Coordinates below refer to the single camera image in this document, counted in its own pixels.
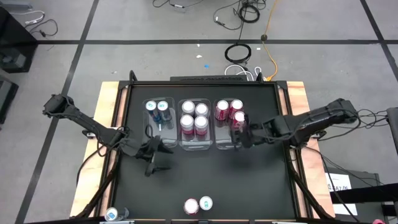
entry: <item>wooden table frame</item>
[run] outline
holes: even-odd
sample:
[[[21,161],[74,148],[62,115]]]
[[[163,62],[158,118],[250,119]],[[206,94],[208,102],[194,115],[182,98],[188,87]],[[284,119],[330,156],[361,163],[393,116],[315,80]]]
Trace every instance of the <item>wooden table frame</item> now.
[[[120,127],[122,125],[124,105],[127,96],[127,88],[122,89],[118,111],[114,111],[117,102],[116,98],[118,95],[118,88],[119,88],[119,82],[103,82],[101,86],[101,91],[99,93],[94,119],[97,122],[107,127],[110,127],[112,125],[114,112],[116,116],[115,117],[116,127]],[[301,114],[310,110],[303,82],[287,82],[287,89],[289,92],[291,109],[294,115]],[[279,89],[279,95],[281,98],[282,112],[283,114],[287,114],[288,110],[286,107],[286,103],[284,100],[282,100],[285,99],[284,92],[281,88]],[[311,139],[308,142],[308,146],[313,149],[319,150],[318,142],[314,139]],[[96,150],[96,139],[89,139],[84,159],[86,159],[95,150]],[[113,165],[115,155],[116,153],[113,151],[111,154],[108,167],[111,167]],[[292,159],[295,159],[295,153],[293,151],[291,151],[290,155],[292,156]],[[311,193],[316,198],[318,203],[325,209],[325,211],[329,215],[334,217],[335,213],[333,210],[333,204],[331,202],[330,193],[326,184],[325,171],[323,169],[323,163],[320,155],[316,152],[304,148],[302,149],[301,157],[302,157],[303,169],[305,171],[305,180],[307,181],[308,189],[311,191]],[[294,166],[297,170],[297,163],[294,162]],[[88,204],[88,202],[91,200],[95,192],[98,190],[101,181],[101,174],[103,171],[103,167],[104,167],[104,158],[100,156],[94,156],[82,168],[70,216],[74,216],[80,213],[84,209],[84,207]],[[106,208],[108,206],[110,189],[111,189],[111,184],[108,186],[103,195],[101,210],[99,211],[100,215],[105,214]],[[301,190],[297,185],[296,189],[297,189],[298,204],[300,207],[300,215],[301,217],[308,217],[305,209],[305,201],[303,193],[301,192]],[[313,216],[315,218],[317,217],[315,211],[313,211]],[[229,220],[229,221],[242,222],[248,220]]]

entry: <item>white can lid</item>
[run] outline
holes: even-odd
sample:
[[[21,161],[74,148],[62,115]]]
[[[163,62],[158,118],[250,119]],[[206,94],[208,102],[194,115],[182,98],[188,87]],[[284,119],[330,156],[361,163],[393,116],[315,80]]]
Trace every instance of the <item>white can lid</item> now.
[[[160,101],[160,102],[157,104],[157,109],[160,110],[160,111],[164,111],[164,110],[166,110],[167,108],[169,108],[169,104],[168,104],[166,101]]]
[[[234,101],[232,101],[232,107],[237,110],[240,110],[243,107],[243,103],[240,100],[234,100]]]
[[[113,207],[108,208],[105,213],[105,220],[111,222],[117,218],[118,218],[118,211],[116,210],[116,208]]]
[[[236,121],[244,121],[244,113],[242,111],[238,111],[234,115]]]
[[[196,110],[197,110],[197,113],[205,114],[205,113],[207,113],[208,108],[207,108],[206,104],[199,103]]]
[[[189,213],[196,213],[199,210],[198,202],[195,199],[188,199],[184,204],[184,210]]]
[[[199,115],[195,118],[195,126],[198,128],[205,128],[207,127],[207,118],[203,115]]]
[[[182,111],[190,113],[195,110],[195,104],[192,101],[187,100],[182,104]]]
[[[213,206],[213,200],[209,196],[203,196],[199,201],[200,208],[203,210],[209,210]]]
[[[227,109],[228,109],[228,102],[225,101],[225,100],[220,100],[220,101],[217,103],[217,107],[218,107],[218,109],[220,109],[220,110],[227,110]]]
[[[147,109],[147,110],[154,110],[154,109],[156,109],[156,102],[155,101],[148,101],[146,104],[145,104],[145,108]]]
[[[181,123],[181,126],[183,126],[184,128],[192,127],[193,118],[191,117],[191,115],[186,114],[181,117],[180,123]]]

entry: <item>clear plastic container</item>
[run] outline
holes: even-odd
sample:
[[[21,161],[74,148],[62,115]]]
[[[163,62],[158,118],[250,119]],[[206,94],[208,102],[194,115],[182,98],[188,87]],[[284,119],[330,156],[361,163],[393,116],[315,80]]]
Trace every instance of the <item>clear plastic container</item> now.
[[[157,109],[157,105],[159,104],[159,102],[166,101],[168,106],[169,106],[171,120],[169,120],[169,121],[165,121],[164,119],[155,120],[149,114],[149,112],[148,112],[148,110],[146,108],[146,104],[149,101],[156,102],[156,110],[158,110]],[[179,124],[179,123],[177,123],[177,116],[176,116],[176,112],[175,112],[174,99],[171,98],[171,97],[148,99],[148,100],[144,100],[144,102],[142,103],[142,107],[143,107],[143,110],[144,110],[144,119],[143,119],[144,131],[143,131],[143,133],[145,133],[145,128],[149,124],[149,125],[152,126],[153,136],[159,135],[162,138],[162,142],[165,144],[165,146],[167,146],[167,147],[175,147],[177,145],[177,143],[178,143],[178,140],[177,140],[177,124]],[[143,137],[142,137],[142,142],[145,143],[145,142],[148,141],[148,139],[149,138],[144,134]]]
[[[182,109],[182,104],[185,101],[192,101],[192,103],[195,105],[195,108],[200,104],[203,103],[207,106],[208,112],[206,114],[206,118],[208,120],[208,127],[207,127],[207,132],[206,134],[200,135],[197,134],[197,131],[195,130],[195,124],[194,126],[194,132],[193,134],[185,134],[182,130],[181,124],[180,124],[180,119],[183,115],[186,113],[183,112]],[[198,150],[207,150],[210,148],[210,146],[213,144],[213,120],[212,120],[212,115],[211,115],[212,107],[211,103],[207,99],[186,99],[186,100],[181,100],[178,103],[178,120],[177,120],[177,125],[178,125],[178,143],[180,146],[185,149],[186,151],[198,151]],[[195,119],[197,112],[196,110],[193,113],[193,119]]]
[[[228,102],[228,110],[231,106],[231,102],[233,100],[238,100],[236,98],[226,98],[226,99],[219,99],[216,100],[213,104],[214,114],[216,114],[216,107],[217,103],[221,100],[225,100]],[[214,123],[214,133],[215,133],[215,142],[217,149],[221,150],[228,150],[228,149],[240,149],[242,144],[239,142],[237,144],[232,143],[231,140],[231,123],[232,119],[229,119],[229,115],[224,121],[220,121],[216,119],[216,116],[213,116],[213,123]]]

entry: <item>white paper sign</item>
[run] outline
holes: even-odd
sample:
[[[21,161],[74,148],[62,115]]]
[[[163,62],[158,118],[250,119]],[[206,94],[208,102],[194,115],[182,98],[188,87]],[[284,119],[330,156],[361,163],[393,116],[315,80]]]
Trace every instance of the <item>white paper sign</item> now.
[[[329,175],[327,173],[325,173],[325,175],[326,175],[326,181],[328,182],[329,192],[332,192],[333,189],[331,187]],[[335,186],[336,191],[351,189],[351,183],[349,182],[348,175],[330,174],[330,177],[333,181],[333,185]],[[346,205],[353,215],[358,215],[355,204],[346,204]],[[333,208],[335,209],[336,214],[349,215],[347,209],[342,204],[333,205]]]

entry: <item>white cable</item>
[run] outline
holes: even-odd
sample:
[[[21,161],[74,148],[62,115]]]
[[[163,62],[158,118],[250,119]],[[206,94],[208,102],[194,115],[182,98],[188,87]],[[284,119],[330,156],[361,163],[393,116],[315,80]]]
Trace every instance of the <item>white cable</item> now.
[[[247,75],[249,74],[250,76],[251,76],[251,80],[252,81],[254,81],[254,77],[253,77],[253,74],[251,73],[251,72],[249,72],[249,71],[246,71],[242,66],[240,66],[240,65],[230,65],[230,66],[228,66],[228,67],[226,67],[226,69],[225,69],[225,71],[224,71],[224,75],[226,75],[226,71],[229,69],[229,68],[231,68],[231,67],[238,67],[238,68],[240,68],[241,70],[242,70],[242,72],[238,72],[237,74],[235,74],[235,75],[240,75],[240,74],[242,74],[242,73],[244,73],[245,75],[246,75],[246,77],[247,77]],[[258,73],[257,73],[257,69],[260,69],[260,72],[261,72],[261,68],[260,67],[256,67],[255,69],[254,69],[254,72],[256,73],[256,75],[258,76]]]
[[[32,12],[24,12],[24,13],[15,13],[15,12],[10,12],[10,14],[12,14],[12,15],[28,15],[28,14],[32,14],[32,13],[36,13],[36,12],[41,12],[42,13],[42,16],[40,16],[39,18],[37,18],[37,19],[34,19],[34,20],[31,20],[31,21],[25,21],[25,24],[26,25],[29,25],[29,24],[35,24],[35,23],[38,23],[41,19],[43,19],[44,18],[44,12],[43,11],[40,11],[40,10],[38,10],[38,11],[32,11]]]

